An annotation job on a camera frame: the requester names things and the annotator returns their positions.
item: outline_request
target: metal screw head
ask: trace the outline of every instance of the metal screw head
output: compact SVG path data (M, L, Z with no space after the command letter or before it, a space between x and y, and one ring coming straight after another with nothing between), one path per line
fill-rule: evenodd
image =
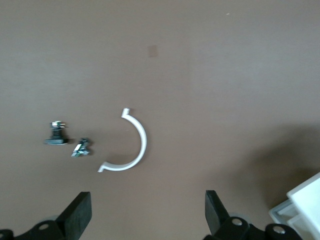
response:
M241 226L242 225L242 221L239 218L234 218L232 219L232 223L236 226Z
M39 230L45 230L49 227L49 224L42 224L41 226L39 226Z
M51 123L51 126L54 128L54 129L64 129L66 123L63 122L63 121L54 121Z
M277 234L285 234L286 230L284 230L281 226L274 226L273 231L275 231Z

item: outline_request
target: white object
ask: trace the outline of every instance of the white object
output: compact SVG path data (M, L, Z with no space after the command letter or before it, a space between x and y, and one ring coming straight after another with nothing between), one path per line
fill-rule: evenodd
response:
M320 172L287 193L314 239L320 240Z
M147 135L144 127L141 125L141 123L135 119L133 116L129 115L130 108L124 108L122 111L121 118L128 120L130 123L132 123L136 129L139 132L140 138L141 138L141 149L139 152L139 155L131 162L127 164L113 164L111 162L105 161L99 168L98 173L102 173L103 170L109 170L109 171L123 171L132 168L137 163L140 162L142 157L145 154L146 148L147 148Z
M303 240L315 240L310 233L301 214L290 199L282 202L269 211L270 216L276 224L284 224L293 228Z

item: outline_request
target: metal screw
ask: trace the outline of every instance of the metal screw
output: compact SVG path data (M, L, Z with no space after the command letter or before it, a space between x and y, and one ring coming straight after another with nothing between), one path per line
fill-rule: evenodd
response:
M286 231L281 226L274 226L273 231L275 231L277 234L285 234Z
M232 223L236 226L241 226L242 225L242 221L239 218L234 218L232 219Z
M39 227L39 230L45 230L49 227L49 224L42 224L40 227Z

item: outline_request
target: white plastic clip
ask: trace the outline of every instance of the white plastic clip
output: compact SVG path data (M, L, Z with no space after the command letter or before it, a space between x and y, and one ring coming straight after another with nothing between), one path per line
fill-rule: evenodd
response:
M132 168L137 163L140 162L142 157L145 154L146 148L147 148L147 135L144 127L141 125L141 123L135 119L133 116L129 115L130 108L124 108L122 111L121 118L128 120L130 123L132 123L136 129L139 132L140 138L141 138L141 149L139 155L131 162L126 164L113 164L111 162L105 161L99 168L98 173L102 173L103 170L109 170L109 171L123 171Z

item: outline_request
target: screw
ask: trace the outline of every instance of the screw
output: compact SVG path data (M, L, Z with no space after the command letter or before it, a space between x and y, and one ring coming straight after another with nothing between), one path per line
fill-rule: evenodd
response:
M232 223L236 226L241 226L242 225L242 221L239 218L234 218L232 219Z
M39 230L45 230L49 227L49 224L42 224L41 226L39 226Z
M274 226L273 231L275 231L277 234L285 234L286 231L281 226Z

